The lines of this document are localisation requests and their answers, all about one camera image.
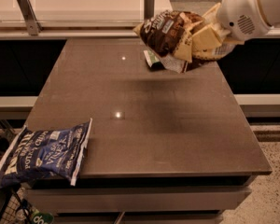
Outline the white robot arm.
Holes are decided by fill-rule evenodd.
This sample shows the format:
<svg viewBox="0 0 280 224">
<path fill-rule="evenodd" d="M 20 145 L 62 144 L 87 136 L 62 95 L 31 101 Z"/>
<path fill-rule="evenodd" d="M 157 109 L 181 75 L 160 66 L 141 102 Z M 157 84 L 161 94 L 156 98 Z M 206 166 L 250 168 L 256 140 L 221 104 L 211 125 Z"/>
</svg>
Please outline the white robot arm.
<svg viewBox="0 0 280 224">
<path fill-rule="evenodd" d="M 203 18 L 192 35 L 192 57 L 219 60 L 236 45 L 260 38 L 280 25 L 280 0 L 222 0 Z"/>
</svg>

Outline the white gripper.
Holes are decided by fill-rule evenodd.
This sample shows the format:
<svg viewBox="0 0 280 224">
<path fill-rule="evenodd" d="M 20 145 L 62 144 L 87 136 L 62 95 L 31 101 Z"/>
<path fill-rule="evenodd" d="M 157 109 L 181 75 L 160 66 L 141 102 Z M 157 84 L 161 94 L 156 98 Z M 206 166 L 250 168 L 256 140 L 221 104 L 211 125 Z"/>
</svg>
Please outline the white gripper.
<svg viewBox="0 0 280 224">
<path fill-rule="evenodd" d="M 192 36 L 192 56 L 205 61 L 219 60 L 271 28 L 260 0 L 222 0 L 203 14 L 203 26 Z"/>
</svg>

